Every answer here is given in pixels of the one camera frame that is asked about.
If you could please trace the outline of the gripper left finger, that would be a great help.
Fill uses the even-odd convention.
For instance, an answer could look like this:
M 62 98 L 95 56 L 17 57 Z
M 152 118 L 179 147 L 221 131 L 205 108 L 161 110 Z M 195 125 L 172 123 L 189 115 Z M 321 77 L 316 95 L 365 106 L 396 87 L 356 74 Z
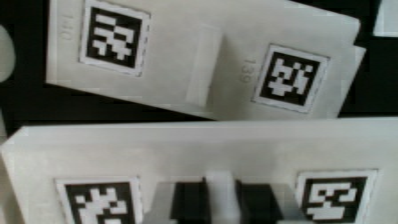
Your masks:
M 204 181 L 157 184 L 141 224 L 211 224 L 209 190 Z

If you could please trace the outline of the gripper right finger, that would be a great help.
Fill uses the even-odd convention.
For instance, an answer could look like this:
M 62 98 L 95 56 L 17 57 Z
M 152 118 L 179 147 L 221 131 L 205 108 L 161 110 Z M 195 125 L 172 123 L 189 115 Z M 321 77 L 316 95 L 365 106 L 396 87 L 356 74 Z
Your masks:
M 236 182 L 239 224 L 298 224 L 307 222 L 293 190 L 280 183 Z

